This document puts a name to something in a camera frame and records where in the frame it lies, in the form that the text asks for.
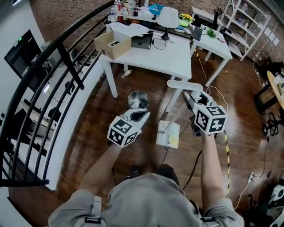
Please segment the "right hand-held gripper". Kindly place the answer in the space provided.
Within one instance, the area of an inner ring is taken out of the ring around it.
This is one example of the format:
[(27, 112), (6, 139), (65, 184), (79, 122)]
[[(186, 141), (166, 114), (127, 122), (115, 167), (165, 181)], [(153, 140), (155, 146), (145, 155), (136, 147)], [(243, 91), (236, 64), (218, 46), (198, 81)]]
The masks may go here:
[(191, 126), (195, 137), (221, 133), (225, 130), (228, 114), (222, 106), (213, 105), (214, 100), (208, 93), (184, 91), (183, 99), (193, 113)]

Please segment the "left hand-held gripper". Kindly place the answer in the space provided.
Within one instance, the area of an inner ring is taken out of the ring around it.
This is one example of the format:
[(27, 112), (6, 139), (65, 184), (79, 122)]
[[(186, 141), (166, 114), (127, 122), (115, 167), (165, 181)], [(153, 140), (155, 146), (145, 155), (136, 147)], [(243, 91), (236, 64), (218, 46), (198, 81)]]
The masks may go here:
[(129, 109), (116, 116), (109, 126), (107, 139), (121, 148), (133, 143), (150, 117), (147, 109)]

